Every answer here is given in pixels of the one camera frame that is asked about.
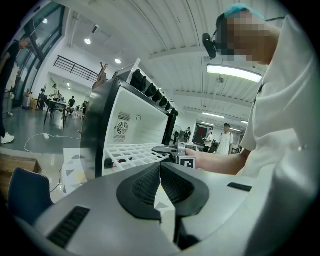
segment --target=white sneaker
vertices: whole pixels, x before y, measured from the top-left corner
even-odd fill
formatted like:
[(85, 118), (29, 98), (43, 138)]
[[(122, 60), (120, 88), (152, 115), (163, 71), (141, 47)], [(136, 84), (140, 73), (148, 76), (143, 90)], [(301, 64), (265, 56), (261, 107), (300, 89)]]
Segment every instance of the white sneaker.
[(9, 133), (6, 133), (4, 137), (1, 137), (1, 144), (13, 142), (14, 139), (15, 136), (11, 136)]

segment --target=fluorescent light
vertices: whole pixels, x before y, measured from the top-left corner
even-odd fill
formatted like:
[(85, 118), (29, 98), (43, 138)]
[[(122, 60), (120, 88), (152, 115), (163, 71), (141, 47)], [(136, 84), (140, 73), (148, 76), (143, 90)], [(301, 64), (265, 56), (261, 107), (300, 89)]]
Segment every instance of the fluorescent light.
[(84, 42), (85, 42), (87, 45), (91, 45), (91, 40), (90, 40), (89, 38), (84, 39)]
[(216, 118), (226, 118), (225, 116), (222, 115), (217, 115), (217, 114), (209, 114), (209, 113), (202, 113), (206, 116), (212, 116), (212, 117), (216, 117)]
[(216, 126), (215, 124), (208, 123), (208, 122), (201, 122), (201, 124), (209, 125), (209, 126)]
[(232, 67), (232, 66), (208, 64), (206, 66), (206, 71), (208, 73), (215, 73), (215, 74), (228, 75), (228, 76), (248, 79), (256, 83), (259, 83), (260, 80), (262, 79), (262, 75), (258, 73), (251, 72), (241, 68)]

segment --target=white wire rack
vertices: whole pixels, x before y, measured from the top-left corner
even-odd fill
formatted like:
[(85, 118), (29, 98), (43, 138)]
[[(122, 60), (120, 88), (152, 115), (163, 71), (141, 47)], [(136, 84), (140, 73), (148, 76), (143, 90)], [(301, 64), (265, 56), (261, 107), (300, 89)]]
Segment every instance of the white wire rack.
[(107, 145), (105, 157), (111, 158), (115, 167), (114, 172), (120, 172), (132, 167), (142, 166), (150, 163), (161, 162), (169, 156), (152, 151), (154, 147), (162, 144), (128, 144), (128, 145)]

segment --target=power cord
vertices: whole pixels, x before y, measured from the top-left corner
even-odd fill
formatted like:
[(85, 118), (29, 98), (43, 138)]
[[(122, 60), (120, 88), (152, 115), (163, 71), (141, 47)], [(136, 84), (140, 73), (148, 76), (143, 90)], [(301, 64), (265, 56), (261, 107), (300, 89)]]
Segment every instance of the power cord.
[(52, 190), (50, 191), (50, 193), (51, 193), (52, 191), (54, 191), (57, 187), (59, 187), (59, 185), (61, 184), (61, 181), (60, 181), (60, 173), (61, 173), (61, 170), (62, 170), (62, 168), (61, 168), (60, 171), (59, 171), (59, 184), (58, 184), (54, 189), (52, 189)]
[[(47, 133), (35, 134), (35, 135), (31, 136), (31, 137), (26, 141), (26, 143), (24, 144), (24, 147), (23, 147), (24, 150), (27, 151), (27, 152), (30, 152), (35, 159), (37, 159), (36, 156), (35, 156), (35, 154), (34, 154), (31, 150), (26, 149), (26, 146), (27, 146), (28, 142), (29, 142), (33, 137), (38, 136), (38, 135), (44, 135), (44, 134), (47, 134)], [(72, 138), (72, 137), (68, 137), (68, 136), (52, 136), (52, 135), (50, 135), (50, 134), (47, 134), (47, 135), (50, 136), (50, 137), (52, 137), (52, 138), (69, 138), (69, 139), (74, 139), (74, 140), (81, 140), (80, 138)], [(41, 171), (44, 172), (45, 175), (48, 177), (47, 172), (43, 169), (43, 167), (40, 165), (39, 162), (38, 162), (38, 164), (39, 164), (39, 166), (40, 166), (40, 168), (41, 168)]]

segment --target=black metal railing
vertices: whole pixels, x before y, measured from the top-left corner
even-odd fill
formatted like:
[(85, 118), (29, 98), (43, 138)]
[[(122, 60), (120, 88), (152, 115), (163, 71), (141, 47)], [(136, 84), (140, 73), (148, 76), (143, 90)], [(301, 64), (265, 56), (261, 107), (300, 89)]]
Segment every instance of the black metal railing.
[(72, 60), (64, 58), (60, 55), (58, 55), (58, 58), (56, 59), (54, 66), (68, 71), (72, 74), (75, 74), (79, 77), (82, 77), (84, 79), (87, 79), (93, 83), (95, 83), (98, 79), (98, 74), (96, 72), (93, 72), (92, 70), (84, 66), (81, 66), (73, 62)]

